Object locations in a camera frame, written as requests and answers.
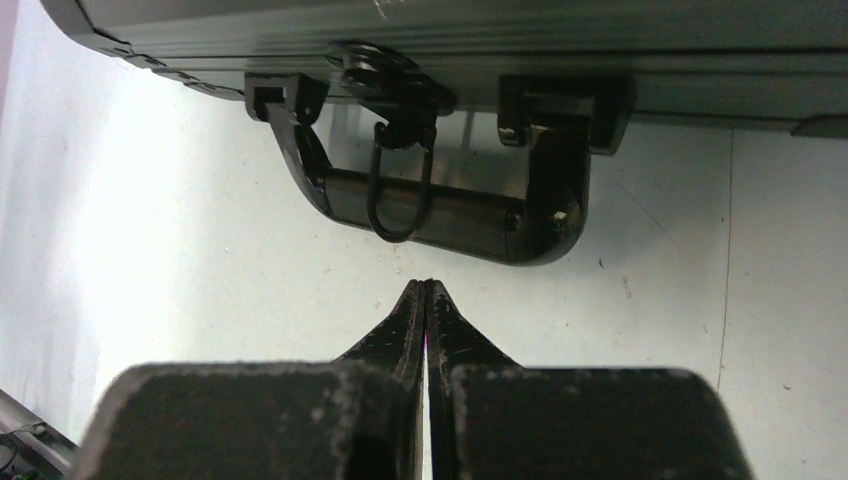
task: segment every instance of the metal ring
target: metal ring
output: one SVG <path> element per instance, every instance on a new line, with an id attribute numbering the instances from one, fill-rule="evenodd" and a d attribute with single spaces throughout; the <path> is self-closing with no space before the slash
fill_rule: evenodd
<path id="1" fill-rule="evenodd" d="M 421 182 L 418 190 L 418 206 L 415 211 L 415 219 L 412 225 L 406 230 L 400 232 L 392 232 L 383 227 L 380 223 L 380 218 L 377 216 L 377 199 L 380 194 L 379 178 L 380 178 L 380 160 L 383 154 L 383 147 L 380 145 L 380 137 L 386 130 L 386 124 L 377 122 L 374 125 L 374 150 L 371 153 L 371 170 L 368 175 L 368 200 L 366 207 L 368 210 L 368 222 L 371 228 L 383 240 L 389 243 L 401 243 L 409 240 L 415 235 L 415 232 L 427 219 L 427 214 L 430 212 L 430 176 L 433 173 L 433 144 L 436 139 L 436 129 L 425 129 L 422 135 L 421 146 L 424 147 L 424 163 L 421 166 Z"/>

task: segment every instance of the white wall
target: white wall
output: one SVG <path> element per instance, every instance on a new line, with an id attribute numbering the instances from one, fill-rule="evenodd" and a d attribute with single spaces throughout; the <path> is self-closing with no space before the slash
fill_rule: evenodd
<path id="1" fill-rule="evenodd" d="M 848 393 L 836 367 L 848 359 L 848 226 L 834 213 L 848 207 L 845 142 L 632 125 L 618 155 L 595 159 L 577 247 L 509 268 L 333 224 L 242 105 L 79 47 L 36 0 L 22 1 L 15 35 L 0 125 L 0 388 L 71 438 L 130 365 L 330 359 L 408 279 L 435 277 L 527 365 L 681 366 L 713 385 L 721 372 L 762 478 L 848 467 L 833 421 Z M 447 181 L 482 175 L 513 191 L 498 172 L 520 172 L 521 153 L 498 145 L 491 115 L 470 123 L 467 147 L 466 117 L 439 126 L 437 165 L 444 152 L 472 159 Z M 368 129 L 343 108 L 319 125 L 333 158 L 357 165 Z M 810 279 L 822 286 L 797 287 Z"/>

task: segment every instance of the black plastic handle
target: black plastic handle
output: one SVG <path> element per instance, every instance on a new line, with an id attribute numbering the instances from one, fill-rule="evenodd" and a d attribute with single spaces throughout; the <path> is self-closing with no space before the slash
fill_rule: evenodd
<path id="1" fill-rule="evenodd" d="M 596 102 L 589 114 L 545 115 L 520 108 L 526 82 L 502 79 L 502 91 L 514 97 L 512 103 L 519 108 L 500 112 L 501 140 L 529 147 L 524 199 L 439 185 L 428 186 L 422 197 L 419 182 L 378 177 L 378 172 L 369 178 L 366 173 L 334 168 L 310 126 L 318 118 L 328 86 L 304 75 L 247 77 L 246 100 L 251 116 L 271 124 L 304 196 L 327 217 L 369 229 L 378 217 L 387 232 L 400 231 L 397 238 L 410 233 L 413 225 L 416 242 L 526 265 L 554 261 L 577 242 L 588 214 L 590 149 L 612 153 L 623 134 L 626 115 L 621 113 L 635 95 L 629 83 L 584 81 L 580 85 L 586 83 L 616 95 Z M 578 93 L 593 96 L 593 88 Z M 593 116 L 606 127 L 593 123 Z M 422 199 L 426 215 L 422 215 Z"/>

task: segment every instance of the suitcase handle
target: suitcase handle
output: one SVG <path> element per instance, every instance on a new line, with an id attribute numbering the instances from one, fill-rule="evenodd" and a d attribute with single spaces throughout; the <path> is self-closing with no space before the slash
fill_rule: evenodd
<path id="1" fill-rule="evenodd" d="M 388 142 L 392 148 L 415 143 L 424 147 L 422 181 L 384 178 L 379 176 L 385 133 L 380 124 L 375 127 L 369 174 L 330 163 L 311 128 L 326 99 L 327 84 L 302 74 L 248 75 L 245 83 L 248 112 L 271 125 L 295 182 L 324 215 L 370 228 L 387 241 L 413 238 L 511 265 L 548 263 L 576 243 L 588 212 L 590 153 L 616 150 L 635 100 L 628 79 L 501 78 L 501 142 L 530 146 L 527 190 L 521 200 L 430 185 L 435 115 L 433 126 L 417 137 L 401 134 Z M 572 97 L 593 98 L 591 109 L 539 112 L 538 105 L 547 105 L 541 100 L 564 87 Z M 398 121 L 391 111 L 383 116 L 390 120 L 385 128 L 392 127 L 392 119 Z M 431 136 L 422 136 L 425 132 Z"/>

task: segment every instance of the black cable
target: black cable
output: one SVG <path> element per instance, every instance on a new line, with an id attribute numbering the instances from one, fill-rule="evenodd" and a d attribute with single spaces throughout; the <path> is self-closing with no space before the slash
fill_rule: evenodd
<path id="1" fill-rule="evenodd" d="M 14 462 L 16 458 L 18 458 L 18 445 L 15 444 L 15 442 L 13 442 L 9 438 L 8 433 L 4 433 L 4 434 L 0 435 L 0 445 L 3 445 L 4 447 L 7 447 L 9 450 L 12 451 L 12 458 L 10 458 L 9 461 L 6 462 L 5 465 L 0 467 L 0 473 L 4 473 L 6 471 L 6 469 L 8 469 L 10 466 L 12 466 L 12 462 Z"/>
<path id="2" fill-rule="evenodd" d="M 424 163 L 421 166 L 421 183 L 418 191 L 418 206 L 415 211 L 415 220 L 409 228 L 400 232 L 387 230 L 380 223 L 380 218 L 377 216 L 377 197 L 380 193 L 380 159 L 383 154 L 380 138 L 385 130 L 386 125 L 382 122 L 374 125 L 374 150 L 371 153 L 371 169 L 368 174 L 368 199 L 366 201 L 366 208 L 368 210 L 368 222 L 371 224 L 374 232 L 389 243 L 400 243 L 409 240 L 415 234 L 430 212 L 430 176 L 433 173 L 433 144 L 436 140 L 436 129 L 427 129 L 422 135 L 421 143 L 425 153 Z"/>

